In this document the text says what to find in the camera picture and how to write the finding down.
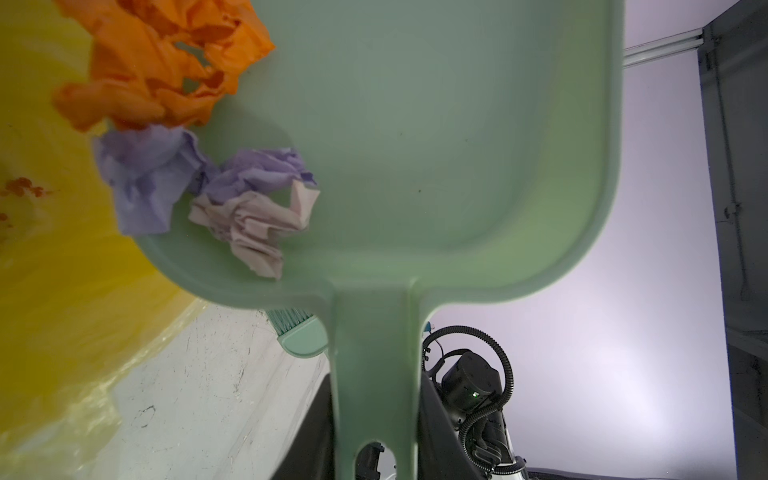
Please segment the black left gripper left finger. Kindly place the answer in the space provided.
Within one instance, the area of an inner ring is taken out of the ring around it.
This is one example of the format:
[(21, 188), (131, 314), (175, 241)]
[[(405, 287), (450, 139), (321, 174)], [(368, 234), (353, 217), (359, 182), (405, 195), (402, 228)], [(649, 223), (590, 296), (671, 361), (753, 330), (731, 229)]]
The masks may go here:
[(272, 480), (334, 480), (334, 419), (327, 374)]

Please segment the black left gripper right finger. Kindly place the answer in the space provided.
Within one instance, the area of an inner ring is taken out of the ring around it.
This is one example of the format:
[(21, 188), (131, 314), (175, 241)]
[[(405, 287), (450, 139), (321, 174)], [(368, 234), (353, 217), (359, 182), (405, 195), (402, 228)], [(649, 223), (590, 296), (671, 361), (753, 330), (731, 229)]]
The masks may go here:
[(483, 479), (460, 445), (433, 382), (423, 372), (417, 420), (419, 480)]

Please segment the green hand brush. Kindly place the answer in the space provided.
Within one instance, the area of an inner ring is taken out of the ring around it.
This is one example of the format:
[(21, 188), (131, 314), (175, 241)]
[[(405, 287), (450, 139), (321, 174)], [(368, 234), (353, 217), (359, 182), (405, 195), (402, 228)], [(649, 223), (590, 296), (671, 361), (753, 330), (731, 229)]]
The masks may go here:
[(277, 334), (278, 343), (289, 355), (308, 359), (323, 354), (328, 337), (322, 322), (300, 309), (267, 310), (266, 316)]

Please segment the green plastic dustpan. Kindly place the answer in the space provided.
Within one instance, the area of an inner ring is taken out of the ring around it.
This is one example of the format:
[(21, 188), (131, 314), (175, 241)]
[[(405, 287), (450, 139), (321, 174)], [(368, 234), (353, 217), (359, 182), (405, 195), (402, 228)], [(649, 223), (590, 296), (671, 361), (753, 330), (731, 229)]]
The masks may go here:
[(320, 190), (280, 280), (178, 208), (137, 241), (211, 302), (314, 312), (329, 337), (335, 474), (379, 440), (417, 474), (420, 340), (453, 303), (557, 281), (619, 170), (620, 1), (258, 1), (275, 50), (198, 132), (223, 160), (288, 145)]

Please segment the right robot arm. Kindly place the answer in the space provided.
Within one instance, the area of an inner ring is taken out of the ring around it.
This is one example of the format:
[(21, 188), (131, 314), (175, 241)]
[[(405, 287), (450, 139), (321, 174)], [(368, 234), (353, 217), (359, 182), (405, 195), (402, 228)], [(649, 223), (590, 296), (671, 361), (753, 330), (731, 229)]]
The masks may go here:
[[(461, 459), (481, 479), (600, 479), (595, 473), (529, 468), (512, 445), (504, 407), (514, 392), (508, 355), (487, 333), (470, 326), (424, 328), (421, 368), (440, 399), (458, 441)], [(464, 335), (486, 344), (501, 368), (469, 348), (447, 351), (440, 339)]]

